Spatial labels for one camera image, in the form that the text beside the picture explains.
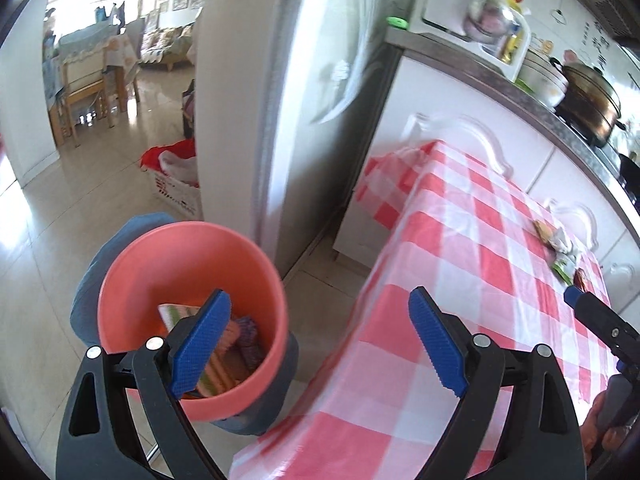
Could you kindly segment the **orange plastic trash bucket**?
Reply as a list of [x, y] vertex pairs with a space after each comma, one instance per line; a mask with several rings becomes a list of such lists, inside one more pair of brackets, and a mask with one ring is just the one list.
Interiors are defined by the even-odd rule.
[[182, 400], [192, 422], [240, 414], [276, 378], [288, 343], [288, 306], [277, 269], [238, 232], [208, 222], [174, 222], [129, 244], [108, 269], [100, 290], [100, 344], [118, 353], [166, 335], [160, 304], [199, 307], [216, 289], [230, 296], [233, 315], [248, 315], [256, 323], [266, 356], [256, 372], [230, 391]]

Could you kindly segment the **food scraps pile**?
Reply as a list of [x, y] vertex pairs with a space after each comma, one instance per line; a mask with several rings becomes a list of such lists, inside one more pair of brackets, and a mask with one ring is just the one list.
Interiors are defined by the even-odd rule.
[[587, 259], [582, 244], [571, 237], [562, 226], [552, 228], [546, 222], [535, 220], [533, 227], [541, 243], [553, 252], [550, 263], [552, 273], [564, 285], [575, 286], [585, 292]]

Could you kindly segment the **blue stool under bucket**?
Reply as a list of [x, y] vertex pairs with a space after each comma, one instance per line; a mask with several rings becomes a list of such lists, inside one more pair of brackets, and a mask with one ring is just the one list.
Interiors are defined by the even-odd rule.
[[70, 310], [70, 326], [88, 347], [136, 350], [168, 333], [161, 304], [199, 308], [216, 289], [231, 300], [234, 318], [251, 318], [265, 353], [247, 380], [216, 396], [183, 398], [192, 422], [211, 422], [240, 436], [260, 436], [283, 408], [298, 361], [288, 329], [280, 275], [266, 254], [242, 234], [169, 214], [127, 221], [91, 260]]

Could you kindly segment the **striped wrapper in bucket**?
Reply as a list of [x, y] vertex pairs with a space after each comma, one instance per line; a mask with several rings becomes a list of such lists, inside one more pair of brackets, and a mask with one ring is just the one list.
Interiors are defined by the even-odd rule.
[[[198, 307], [184, 304], [160, 304], [157, 307], [168, 332], [182, 318], [196, 315]], [[211, 398], [225, 393], [250, 377], [240, 347], [241, 325], [231, 318], [217, 342], [196, 386], [184, 396], [190, 399]]]

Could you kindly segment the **red white checkered tablecloth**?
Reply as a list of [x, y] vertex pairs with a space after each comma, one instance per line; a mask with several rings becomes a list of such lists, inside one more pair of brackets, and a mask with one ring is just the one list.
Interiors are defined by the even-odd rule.
[[345, 337], [291, 414], [234, 456], [235, 479], [411, 479], [457, 400], [408, 315], [424, 287], [440, 310], [499, 346], [549, 346], [578, 417], [615, 361], [578, 323], [535, 226], [555, 218], [484, 162], [442, 142], [371, 160], [359, 205], [390, 230]]

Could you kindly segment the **dark cooking pot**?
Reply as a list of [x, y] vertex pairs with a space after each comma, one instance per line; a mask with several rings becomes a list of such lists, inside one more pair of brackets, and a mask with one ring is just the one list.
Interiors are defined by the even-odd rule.
[[620, 97], [597, 67], [581, 62], [562, 64], [557, 58], [550, 58], [550, 63], [567, 80], [565, 96], [555, 107], [556, 114], [590, 146], [604, 148], [615, 128], [626, 130], [620, 121]]

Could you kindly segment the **red white box on floor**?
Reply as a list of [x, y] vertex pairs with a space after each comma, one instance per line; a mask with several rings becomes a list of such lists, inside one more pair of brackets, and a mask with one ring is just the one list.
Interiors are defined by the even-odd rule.
[[140, 157], [140, 168], [148, 176], [152, 192], [158, 198], [186, 218], [203, 219], [193, 139], [149, 148]]

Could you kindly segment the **wooden chair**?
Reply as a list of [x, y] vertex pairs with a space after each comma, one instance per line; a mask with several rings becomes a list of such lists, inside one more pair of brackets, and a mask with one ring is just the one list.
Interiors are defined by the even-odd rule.
[[69, 56], [55, 64], [53, 60], [53, 93], [49, 105], [49, 118], [55, 143], [62, 145], [66, 139], [80, 144], [73, 108], [91, 102], [99, 118], [105, 118], [109, 127], [114, 126], [112, 106], [106, 86], [106, 53], [102, 48], [83, 56]]

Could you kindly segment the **white dish rack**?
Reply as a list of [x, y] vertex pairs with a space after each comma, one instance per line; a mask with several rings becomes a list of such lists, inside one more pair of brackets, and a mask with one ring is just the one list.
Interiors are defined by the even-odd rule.
[[506, 0], [414, 0], [410, 29], [465, 50], [514, 81], [532, 32]]

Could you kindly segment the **green object on counter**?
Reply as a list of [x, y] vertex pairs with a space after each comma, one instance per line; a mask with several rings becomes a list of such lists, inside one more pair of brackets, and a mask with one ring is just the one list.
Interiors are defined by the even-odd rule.
[[404, 18], [398, 18], [398, 16], [388, 16], [386, 18], [386, 23], [388, 26], [393, 28], [401, 30], [408, 29], [408, 22]]

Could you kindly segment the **dining table with cloth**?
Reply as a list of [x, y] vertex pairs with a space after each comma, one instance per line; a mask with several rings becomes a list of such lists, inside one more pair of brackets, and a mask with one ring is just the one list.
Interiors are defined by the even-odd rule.
[[135, 20], [119, 32], [116, 25], [101, 22], [63, 36], [58, 42], [58, 62], [64, 90], [74, 93], [104, 82], [107, 94], [117, 96], [121, 112], [126, 108], [130, 86], [134, 86], [134, 97], [139, 99], [143, 25], [143, 20]]

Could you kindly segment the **sofa with cushions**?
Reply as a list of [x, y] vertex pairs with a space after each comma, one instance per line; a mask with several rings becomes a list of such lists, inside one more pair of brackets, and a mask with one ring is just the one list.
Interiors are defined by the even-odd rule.
[[139, 60], [142, 65], [163, 65], [171, 72], [176, 64], [191, 63], [189, 52], [195, 23], [145, 32]]

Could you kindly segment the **white refrigerator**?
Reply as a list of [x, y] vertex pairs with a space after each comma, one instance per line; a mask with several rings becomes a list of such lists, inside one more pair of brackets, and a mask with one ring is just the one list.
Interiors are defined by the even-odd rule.
[[347, 202], [411, 0], [205, 0], [195, 145], [207, 221], [286, 273]]

